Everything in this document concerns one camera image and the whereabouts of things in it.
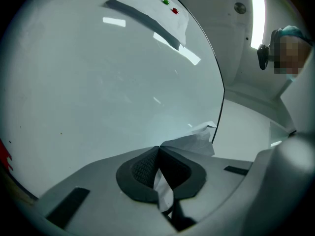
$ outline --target black rectangular slot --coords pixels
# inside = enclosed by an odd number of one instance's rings
[[[237,167],[233,167],[233,166],[226,166],[224,168],[225,171],[230,171],[239,175],[244,175],[246,176],[249,170],[245,170],[242,168],[237,168]]]
[[[74,188],[68,194],[68,196],[66,196],[61,201],[61,203],[57,205],[57,207],[46,217],[46,219],[60,228],[65,228],[89,192],[89,190],[84,188]]]

